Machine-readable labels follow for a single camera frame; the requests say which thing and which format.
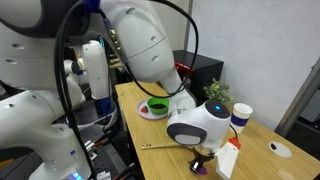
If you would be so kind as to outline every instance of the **black cable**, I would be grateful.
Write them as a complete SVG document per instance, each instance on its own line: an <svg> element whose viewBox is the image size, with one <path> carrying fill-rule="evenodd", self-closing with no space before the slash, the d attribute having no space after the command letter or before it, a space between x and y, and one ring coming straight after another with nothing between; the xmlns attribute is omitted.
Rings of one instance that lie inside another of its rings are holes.
<svg viewBox="0 0 320 180"><path fill-rule="evenodd" d="M234 129L234 127L232 127L231 125L229 125L231 127L231 129L233 130L234 134L236 135L236 138L238 139L238 133L237 131Z"/></svg>
<svg viewBox="0 0 320 180"><path fill-rule="evenodd" d="M72 128L72 130L75 133L75 136L83 150L83 153L85 154L86 160L88 162L88 165L90 167L90 170L92 172L91 176L93 177L94 180L96 180L96 173L90 158L90 155L81 139L80 133L78 126L76 124L76 119L74 117L74 114L72 112L72 103L70 99L70 94L68 91L68 85L67 85L67 80L65 77L65 70L64 70L64 39L65 39L65 29L66 29L66 24L71 16L71 14L79 7L84 6L83 2L77 2L74 4L67 14L65 15L57 36L56 36L56 42L55 42L55 50L54 50L54 71L55 71L55 78L56 78L56 85L57 85L57 90L59 94L59 98L61 101L61 105L63 107L63 110L65 111L66 117L68 118L69 121L69 127Z"/></svg>
<svg viewBox="0 0 320 180"><path fill-rule="evenodd" d="M131 163L128 167L126 167L117 177L115 177L113 180L120 180L122 179L126 174L132 171L132 169L135 167L135 163Z"/></svg>
<svg viewBox="0 0 320 180"><path fill-rule="evenodd" d="M103 12L101 9L100 9L100 12L102 12L102 13L100 13L101 16L102 16L103 18L106 18L104 12ZM108 44L105 43L106 41L105 41L102 37L101 37L101 39L102 39L102 41L104 41L104 50L105 50L106 60L107 60L107 64L108 64L108 80L109 80L109 83L108 83L108 88L109 88L108 97L109 97L109 98L112 98L112 97L110 97L110 96L111 96L111 86L110 86L110 84L111 84L111 78L110 78L110 71L111 71L111 69L110 69L110 58L109 58L109 55L110 55L110 47L109 47L109 46L106 46L106 45L108 45ZM107 132L107 130L105 130L106 125L107 125L106 121L107 121L107 117L106 117L106 119L104 120L104 125L103 125L103 128L102 128L103 133L106 133L106 132Z"/></svg>
<svg viewBox="0 0 320 180"><path fill-rule="evenodd" d="M30 154L31 154L31 153L27 154L26 157L24 157L24 158L19 162L19 164L17 164L17 165L3 178L3 180L5 180L8 176L10 176L10 174L11 174L14 170L16 170L16 169L29 157Z"/></svg>
<svg viewBox="0 0 320 180"><path fill-rule="evenodd" d="M198 46L199 46L199 32L198 32L198 27L196 25L196 23L194 22L194 20L192 19L191 16L189 16L188 13L186 13L183 9L181 9L179 6L169 2L169 1L163 1L163 0L148 0L148 1L153 1L153 2L157 2L157 3L160 3L160 4L164 4L164 5L167 5L171 8L173 8L174 10L178 11L180 14L182 14L184 17L186 17L189 22L191 23L193 29L194 29L194 32L195 32L195 37L196 37L196 42L195 42L195 50L194 50L194 56L193 56L193 59L192 59L192 63L191 63L191 66L190 66L190 69L193 69L193 65L195 63L195 60L196 60L196 57L197 57L197 54L198 54ZM187 74L187 77L185 77L185 79L181 82L179 88L173 92L173 93L168 93L169 95L168 96L158 96L158 95L154 95L150 92L148 92L146 89L144 89L141 84L137 81L137 79L135 78L135 76L133 75L128 63L125 64L131 78L133 79L133 81L136 83L136 85L143 91L145 92L146 94L152 96L152 97L156 97L156 98L170 98L176 94L178 94L179 92L183 91L185 89L185 84L187 83L187 80L190 78L190 75L191 73Z"/></svg>
<svg viewBox="0 0 320 180"><path fill-rule="evenodd" d="M102 18L107 18L106 14L101 10L99 9L99 14L102 16Z"/></svg>

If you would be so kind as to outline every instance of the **paper cup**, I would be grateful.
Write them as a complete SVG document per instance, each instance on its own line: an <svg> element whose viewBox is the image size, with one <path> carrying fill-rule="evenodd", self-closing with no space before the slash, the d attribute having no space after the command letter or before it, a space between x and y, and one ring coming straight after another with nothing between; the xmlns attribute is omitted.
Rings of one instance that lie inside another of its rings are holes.
<svg viewBox="0 0 320 180"><path fill-rule="evenodd" d="M231 116L231 126L237 131L238 134L242 132L252 112L253 112L253 109L250 106L243 103L236 103L233 106L233 112Z"/></svg>

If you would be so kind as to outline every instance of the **wooden table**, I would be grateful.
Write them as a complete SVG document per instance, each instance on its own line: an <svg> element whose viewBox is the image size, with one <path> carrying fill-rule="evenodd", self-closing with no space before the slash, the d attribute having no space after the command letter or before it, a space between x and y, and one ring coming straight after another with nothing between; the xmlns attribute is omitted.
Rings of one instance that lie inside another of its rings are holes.
<svg viewBox="0 0 320 180"><path fill-rule="evenodd" d="M142 83L142 85L154 94L166 95L165 91L155 83ZM139 116L136 107L140 101L149 96L134 83L117 85L116 91L144 177L147 180L221 179L216 173L216 158L204 164L208 171L207 175L195 175L189 170L188 161L193 159L193 153L187 148L142 150L143 144L173 142L166 133L167 118L150 121ZM228 130L223 144L233 136L233 132ZM320 172L320 161L254 119L248 121L239 139L242 146L231 179L307 180L315 178ZM282 158L271 152L268 147L270 141L286 145L292 151L292 156Z"/></svg>

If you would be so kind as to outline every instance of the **green leaves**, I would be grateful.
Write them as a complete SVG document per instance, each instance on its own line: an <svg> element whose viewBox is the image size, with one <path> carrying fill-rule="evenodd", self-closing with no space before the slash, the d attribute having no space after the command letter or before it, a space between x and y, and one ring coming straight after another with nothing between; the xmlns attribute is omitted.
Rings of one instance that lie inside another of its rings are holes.
<svg viewBox="0 0 320 180"><path fill-rule="evenodd" d="M210 86L204 87L203 90L207 97L219 102L233 101L233 97L229 96L230 84L222 84L221 82L213 79L213 83Z"/></svg>

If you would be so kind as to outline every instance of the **green bowl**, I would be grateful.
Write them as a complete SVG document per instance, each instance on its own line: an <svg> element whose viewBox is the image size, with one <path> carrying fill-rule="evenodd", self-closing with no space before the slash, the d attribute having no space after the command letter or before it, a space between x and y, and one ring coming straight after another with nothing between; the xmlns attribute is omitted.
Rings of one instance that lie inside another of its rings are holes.
<svg viewBox="0 0 320 180"><path fill-rule="evenodd" d="M169 99L150 98L147 104L153 114L164 114L168 112Z"/></svg>

